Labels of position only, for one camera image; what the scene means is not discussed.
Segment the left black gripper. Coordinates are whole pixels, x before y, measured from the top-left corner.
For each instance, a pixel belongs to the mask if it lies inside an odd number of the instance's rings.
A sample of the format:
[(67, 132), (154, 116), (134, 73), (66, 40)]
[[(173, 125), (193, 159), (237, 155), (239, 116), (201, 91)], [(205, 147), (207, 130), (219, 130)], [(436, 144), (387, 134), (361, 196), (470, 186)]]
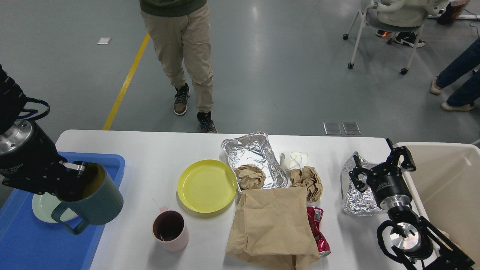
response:
[(1, 135), (2, 184), (33, 194), (59, 199), (84, 199), (96, 191), (96, 165), (83, 163), (84, 171), (69, 169), (48, 135), (34, 121), (16, 120)]

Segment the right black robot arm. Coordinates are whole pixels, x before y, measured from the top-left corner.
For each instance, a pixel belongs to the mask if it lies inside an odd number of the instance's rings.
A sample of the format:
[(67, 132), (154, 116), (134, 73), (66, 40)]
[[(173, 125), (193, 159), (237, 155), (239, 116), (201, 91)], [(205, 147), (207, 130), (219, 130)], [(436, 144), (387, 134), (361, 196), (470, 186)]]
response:
[(376, 231), (382, 253), (406, 269), (414, 270), (414, 263), (429, 258), (437, 244), (439, 256), (429, 265), (423, 265), (424, 270), (471, 270), (474, 260), (427, 218), (413, 211), (413, 195), (403, 178), (405, 171), (417, 169), (410, 150), (389, 139), (386, 143), (390, 154), (384, 162), (365, 168), (355, 152), (354, 166), (348, 172), (355, 189), (361, 193), (370, 190), (376, 205), (388, 214), (389, 219)]

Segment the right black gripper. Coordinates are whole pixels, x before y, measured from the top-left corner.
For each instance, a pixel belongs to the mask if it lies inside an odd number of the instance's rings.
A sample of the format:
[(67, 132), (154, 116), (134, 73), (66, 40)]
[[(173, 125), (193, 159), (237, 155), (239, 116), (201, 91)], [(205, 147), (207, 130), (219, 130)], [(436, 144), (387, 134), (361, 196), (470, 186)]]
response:
[(367, 169), (362, 167), (358, 154), (354, 154), (355, 166), (349, 172), (350, 179), (359, 192), (364, 193), (367, 188), (371, 188), (377, 206), (382, 210), (411, 203), (413, 197), (402, 171), (417, 169), (406, 146), (394, 145), (389, 138), (386, 138), (386, 143), (390, 149), (386, 161)]

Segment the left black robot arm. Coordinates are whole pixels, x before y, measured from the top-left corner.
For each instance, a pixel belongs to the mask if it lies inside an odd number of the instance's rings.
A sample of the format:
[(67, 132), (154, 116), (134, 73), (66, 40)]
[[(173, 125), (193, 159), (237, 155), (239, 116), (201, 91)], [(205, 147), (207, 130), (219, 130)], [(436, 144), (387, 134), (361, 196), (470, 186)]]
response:
[(27, 97), (15, 80), (1, 70), (1, 183), (33, 194), (57, 195), (64, 201), (86, 195), (87, 166), (61, 156), (36, 123), (50, 112), (47, 102)]

